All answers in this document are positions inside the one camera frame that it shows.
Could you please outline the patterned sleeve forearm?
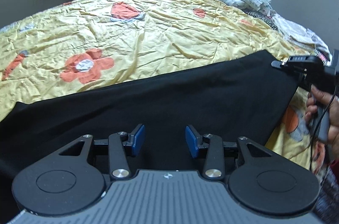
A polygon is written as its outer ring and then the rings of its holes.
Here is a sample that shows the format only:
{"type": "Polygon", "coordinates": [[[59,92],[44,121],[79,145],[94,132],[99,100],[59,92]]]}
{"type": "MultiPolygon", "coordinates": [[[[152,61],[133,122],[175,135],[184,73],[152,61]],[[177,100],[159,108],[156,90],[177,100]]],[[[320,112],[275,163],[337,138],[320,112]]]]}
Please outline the patterned sleeve forearm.
{"type": "Polygon", "coordinates": [[[322,167],[317,178],[320,178],[321,190],[314,213],[324,223],[338,224],[338,160],[322,167]]]}

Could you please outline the person right hand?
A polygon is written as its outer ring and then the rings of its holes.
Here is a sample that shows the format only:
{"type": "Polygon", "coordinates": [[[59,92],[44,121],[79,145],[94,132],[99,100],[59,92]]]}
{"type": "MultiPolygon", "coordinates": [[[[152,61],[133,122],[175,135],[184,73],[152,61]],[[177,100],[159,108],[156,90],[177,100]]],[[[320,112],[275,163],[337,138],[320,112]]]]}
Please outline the person right hand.
{"type": "Polygon", "coordinates": [[[305,121],[310,122],[312,116],[317,111],[316,102],[329,106],[330,126],[328,132],[328,142],[334,148],[338,145],[338,97],[333,97],[330,93],[319,90],[315,85],[311,86],[306,102],[305,121]]]}

